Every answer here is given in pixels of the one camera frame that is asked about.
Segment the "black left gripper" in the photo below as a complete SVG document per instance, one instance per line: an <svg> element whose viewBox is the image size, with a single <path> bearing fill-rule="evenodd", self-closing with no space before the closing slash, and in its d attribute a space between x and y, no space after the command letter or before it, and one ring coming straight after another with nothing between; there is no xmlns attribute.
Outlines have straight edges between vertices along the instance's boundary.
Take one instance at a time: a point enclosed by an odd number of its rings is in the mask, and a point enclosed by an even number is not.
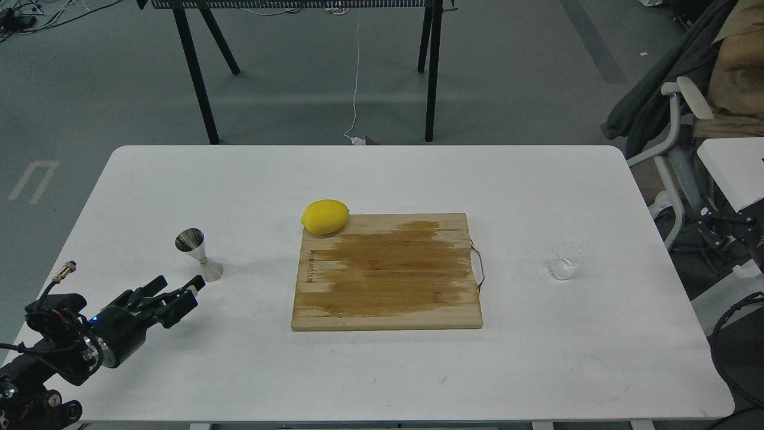
<svg viewBox="0 0 764 430"><path fill-rule="evenodd" d="M167 285L159 275L147 285L123 292L88 321L101 351L103 365L115 369L144 345L147 330L159 323L169 329L198 305L196 297L207 283L196 275L186 285L161 293Z"/></svg>

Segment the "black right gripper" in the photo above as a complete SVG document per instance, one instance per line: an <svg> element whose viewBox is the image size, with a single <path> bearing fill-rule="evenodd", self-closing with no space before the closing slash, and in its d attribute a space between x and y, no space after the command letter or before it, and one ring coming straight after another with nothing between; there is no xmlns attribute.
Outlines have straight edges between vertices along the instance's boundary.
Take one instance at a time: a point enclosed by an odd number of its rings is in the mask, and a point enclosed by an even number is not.
<svg viewBox="0 0 764 430"><path fill-rule="evenodd" d="M701 236L715 247L741 242L750 253L757 269L763 272L763 201L742 208L734 214L702 209L698 221Z"/></svg>

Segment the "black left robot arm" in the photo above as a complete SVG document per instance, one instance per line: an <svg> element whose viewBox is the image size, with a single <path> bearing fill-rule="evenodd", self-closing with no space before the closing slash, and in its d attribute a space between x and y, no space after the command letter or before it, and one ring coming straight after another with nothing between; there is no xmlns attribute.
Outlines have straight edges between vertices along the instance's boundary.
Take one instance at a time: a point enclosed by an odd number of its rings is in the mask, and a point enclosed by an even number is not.
<svg viewBox="0 0 764 430"><path fill-rule="evenodd" d="M202 275L166 292L167 281L158 276L136 290L123 291L98 315L86 318L84 296L52 294L76 262L66 262L41 296L25 307L27 326L41 339L33 346L3 343L17 353L2 367L1 416L3 429L63 429L78 422L84 408L77 400L65 402L46 382L60 376L80 386L98 369L115 369L144 345L155 324L170 328L198 305L204 288Z"/></svg>

